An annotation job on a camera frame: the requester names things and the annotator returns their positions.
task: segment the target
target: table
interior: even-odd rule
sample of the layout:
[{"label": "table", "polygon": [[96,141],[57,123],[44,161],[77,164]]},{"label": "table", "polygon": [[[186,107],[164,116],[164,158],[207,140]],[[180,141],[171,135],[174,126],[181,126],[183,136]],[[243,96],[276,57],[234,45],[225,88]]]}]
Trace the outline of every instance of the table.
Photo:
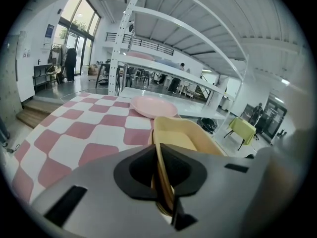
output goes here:
[{"label": "table", "polygon": [[49,76],[50,77],[50,86],[52,87],[52,81],[54,82],[54,85],[55,85],[55,81],[54,81],[54,75],[56,76],[57,74],[57,71],[53,71],[53,72],[47,72],[46,73],[46,76]]},{"label": "table", "polygon": [[43,120],[7,165],[8,182],[27,203],[76,167],[147,145],[154,120],[129,98],[88,94],[73,98]]},{"label": "table", "polygon": [[100,72],[101,72],[103,67],[105,68],[104,74],[106,74],[106,77],[108,77],[108,79],[109,79],[110,63],[102,63],[102,64],[100,64],[98,75],[97,75],[97,80],[96,80],[96,85],[95,85],[96,89],[97,89],[97,85],[98,85],[98,82],[99,82]]},{"label": "table", "polygon": [[125,56],[125,55],[117,55],[117,59],[118,61],[126,64],[129,67],[145,69],[149,71],[159,72],[159,73],[169,75],[172,77],[176,77],[176,78],[179,78],[180,80],[189,82],[190,84],[196,84],[196,85],[202,86],[208,90],[215,91],[217,93],[220,93],[221,95],[225,95],[230,99],[234,99],[224,90],[216,87],[215,85],[203,79],[200,79],[199,77],[195,75],[173,68],[171,66],[168,66],[159,62],[147,60],[147,59],[142,59],[142,58],[137,58],[132,56]]},{"label": "table", "polygon": [[237,133],[240,137],[243,138],[242,143],[241,143],[238,151],[240,150],[242,145],[251,144],[251,141],[252,141],[254,135],[256,134],[256,128],[240,117],[234,118],[229,123],[228,128],[231,128],[231,131],[229,133],[227,133],[224,136],[224,138],[229,134],[231,135],[233,132]]}]

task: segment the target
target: chair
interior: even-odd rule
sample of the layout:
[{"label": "chair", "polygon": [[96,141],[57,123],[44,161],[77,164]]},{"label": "chair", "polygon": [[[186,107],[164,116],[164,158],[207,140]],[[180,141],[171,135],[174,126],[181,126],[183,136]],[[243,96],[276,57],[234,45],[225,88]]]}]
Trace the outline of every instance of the chair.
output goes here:
[{"label": "chair", "polygon": [[255,125],[256,133],[255,133],[254,137],[256,138],[256,140],[259,139],[258,133],[259,133],[259,134],[262,134],[262,133],[263,133],[263,130],[264,130],[265,125],[266,125],[266,118],[262,116],[262,117],[259,119],[258,123]]},{"label": "chair", "polygon": [[51,67],[49,67],[46,70],[46,73],[45,73],[45,75],[46,75],[46,77],[45,77],[45,89],[46,89],[46,85],[47,85],[47,80],[46,80],[47,76],[50,77],[50,85],[51,85],[51,87],[52,87],[52,81],[54,82],[54,85],[56,85],[55,84],[55,80],[57,81],[57,79],[54,78],[54,75],[56,75],[56,74],[57,74],[57,71],[55,70],[54,65],[52,65]]},{"label": "chair", "polygon": [[128,68],[125,76],[125,86],[128,86],[128,81],[130,82],[130,87],[132,86],[132,77],[134,77],[137,70],[137,68]]},{"label": "chair", "polygon": [[149,86],[149,83],[150,83],[150,73],[149,73],[147,70],[144,71],[144,77],[143,77],[143,82],[142,82],[142,84],[144,84],[145,80],[148,81],[148,86]]}]

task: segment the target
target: white wall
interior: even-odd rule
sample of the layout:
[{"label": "white wall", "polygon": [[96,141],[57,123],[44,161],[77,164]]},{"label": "white wall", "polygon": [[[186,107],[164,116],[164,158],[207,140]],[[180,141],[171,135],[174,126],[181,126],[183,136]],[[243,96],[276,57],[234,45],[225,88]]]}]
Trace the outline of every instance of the white wall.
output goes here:
[{"label": "white wall", "polygon": [[[119,28],[119,22],[118,23],[115,23],[115,24],[109,24],[108,28],[105,29],[105,32],[108,32],[108,33],[116,33],[118,32],[118,28]],[[128,29],[125,29],[125,33],[126,34],[129,34],[129,30]]]},{"label": "white wall", "polygon": [[265,107],[269,93],[270,85],[266,82],[245,80],[231,112],[236,116],[240,116],[247,104],[255,107],[259,102],[262,102],[263,107]]},{"label": "white wall", "polygon": [[195,61],[194,59],[174,50],[174,55],[172,56],[171,61],[175,63],[184,63],[185,71],[190,69],[190,73],[200,78],[202,74],[202,70],[204,69],[204,65],[200,62]]},{"label": "white wall", "polygon": [[99,23],[99,26],[96,31],[95,40],[93,43],[93,49],[91,52],[90,63],[95,64],[96,61],[106,61],[107,54],[106,49],[104,48],[104,42],[106,40],[106,32],[109,28],[109,20],[105,17],[102,17]]},{"label": "white wall", "polygon": [[227,85],[227,93],[233,97],[236,97],[237,92],[239,90],[241,81],[237,78],[229,78],[229,82]]},{"label": "white wall", "polygon": [[[31,47],[31,57],[33,64],[38,65],[38,59],[41,64],[47,64],[50,55],[51,45],[59,22],[59,9],[64,9],[68,0],[58,0],[40,11],[25,27],[20,31],[26,31],[27,42]],[[48,24],[54,26],[51,43],[44,44],[45,33]]]},{"label": "white wall", "polygon": [[288,112],[286,113],[284,120],[276,134],[280,133],[282,130],[287,132],[287,136],[292,135],[296,130],[292,118]]},{"label": "white wall", "polygon": [[210,84],[215,83],[216,84],[216,80],[218,78],[218,75],[213,74],[211,72],[202,72],[203,76],[205,77],[205,79],[207,80],[207,82],[209,82]]}]

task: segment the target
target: white metal shelf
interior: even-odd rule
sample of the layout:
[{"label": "white metal shelf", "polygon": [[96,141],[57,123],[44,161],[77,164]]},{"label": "white metal shelf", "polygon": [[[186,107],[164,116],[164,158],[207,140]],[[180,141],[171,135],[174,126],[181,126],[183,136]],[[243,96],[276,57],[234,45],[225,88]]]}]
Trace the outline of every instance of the white metal shelf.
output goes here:
[{"label": "white metal shelf", "polygon": [[201,117],[201,118],[210,118],[210,119],[219,119],[224,120],[225,116],[221,115],[220,113],[213,112],[210,107],[204,105],[203,103],[198,103],[195,101],[190,101],[188,99],[181,99],[175,96],[150,92],[141,89],[135,89],[130,87],[125,87],[123,91],[120,93],[121,97],[125,98],[133,98],[136,96],[151,96],[156,97],[161,100],[165,100],[168,102],[173,103],[180,116],[189,116],[189,117]]},{"label": "white metal shelf", "polygon": [[184,72],[182,70],[173,68],[171,66],[168,66],[168,65],[165,65],[165,64],[162,64],[159,62],[151,61],[151,60],[136,58],[136,57],[132,57],[132,56],[125,56],[125,55],[117,55],[117,59],[118,59],[118,61],[129,65],[130,67],[143,68],[146,70],[157,71],[157,72],[160,72],[160,73],[163,73],[166,75],[177,77],[177,78],[180,78],[184,81],[202,86],[208,90],[212,90],[212,91],[215,91],[217,93],[220,93],[220,94],[228,97],[229,99],[234,100],[233,96],[225,93],[223,90],[216,87],[215,85],[210,84],[209,82],[202,80],[199,77],[196,77],[196,76],[189,74],[187,72]]},{"label": "white metal shelf", "polygon": [[239,77],[240,80],[243,80],[243,77],[241,76],[240,72],[236,68],[236,66],[232,63],[232,61],[225,55],[225,53],[215,44],[213,43],[210,39],[208,39],[205,35],[203,35],[201,32],[197,31],[195,28],[191,27],[190,25],[184,23],[183,21],[180,21],[179,19],[176,19],[172,16],[169,16],[165,13],[156,11],[156,10],[151,10],[143,7],[138,7],[134,6],[132,9],[134,12],[137,13],[143,13],[147,14],[150,16],[157,17],[159,19],[172,22],[174,24],[177,24],[178,26],[186,29],[187,31],[191,32],[193,35],[197,36],[200,38],[203,42],[205,42],[207,45],[211,46],[213,50],[215,50],[221,57],[232,67],[232,69],[235,71],[237,76]]},{"label": "white metal shelf", "polygon": [[210,15],[212,15],[216,20],[219,21],[219,23],[227,30],[227,32],[231,35],[231,37],[233,38],[233,40],[235,41],[235,43],[237,44],[237,46],[239,47],[240,51],[242,52],[243,56],[245,59],[247,58],[247,54],[244,52],[239,40],[237,39],[237,36],[235,36],[233,34],[233,32],[230,30],[230,28],[221,20],[221,18],[214,13],[210,8],[208,8],[206,5],[204,5],[202,2],[200,2],[199,0],[191,0],[192,2],[194,2],[195,4],[199,5],[200,7],[202,7],[203,9],[205,9]]}]

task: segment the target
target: black door frame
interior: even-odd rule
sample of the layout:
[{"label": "black door frame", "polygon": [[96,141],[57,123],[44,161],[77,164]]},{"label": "black door frame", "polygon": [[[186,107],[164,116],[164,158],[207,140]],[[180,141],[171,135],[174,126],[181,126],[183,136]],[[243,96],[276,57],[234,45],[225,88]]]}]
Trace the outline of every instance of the black door frame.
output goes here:
[{"label": "black door frame", "polygon": [[90,38],[87,38],[87,36],[85,36],[84,34],[81,34],[79,32],[76,32],[76,31],[69,31],[68,34],[70,33],[73,33],[76,35],[76,40],[75,40],[75,49],[77,49],[77,45],[78,45],[78,41],[79,41],[79,38],[82,37],[84,38],[84,44],[83,44],[83,49],[82,49],[82,53],[81,53],[81,57],[80,57],[80,72],[79,74],[75,74],[75,76],[81,76],[81,67],[83,66],[83,63],[84,63],[84,53],[85,53],[85,49],[86,49],[86,42],[87,42],[87,39],[90,40],[92,43],[94,42],[93,40],[91,40]]},{"label": "black door frame", "polygon": [[283,122],[283,120],[284,120],[284,118],[285,118],[285,116],[286,116],[287,109],[286,109],[285,107],[283,107],[282,105],[280,105],[278,102],[276,102],[276,101],[274,101],[274,100],[272,100],[272,99],[268,99],[268,100],[267,100],[266,107],[268,106],[269,103],[271,103],[271,104],[274,105],[273,110],[277,111],[277,109],[281,109],[281,110],[284,111],[283,116],[282,116],[282,118],[281,118],[281,120],[280,120],[280,122],[279,122],[278,126],[276,127],[276,129],[275,129],[275,131],[274,131],[273,134],[269,133],[269,131],[267,130],[267,128],[271,125],[271,123],[272,123],[272,121],[273,121],[274,118],[272,118],[272,120],[270,121],[270,123],[268,123],[268,124],[265,126],[265,128],[263,129],[263,133],[266,134],[266,135],[267,135],[268,137],[270,137],[271,139],[273,139],[274,136],[275,136],[275,134],[278,132],[278,130],[279,130],[279,128],[280,128],[280,126],[281,126],[281,124],[282,124],[282,122]]}]

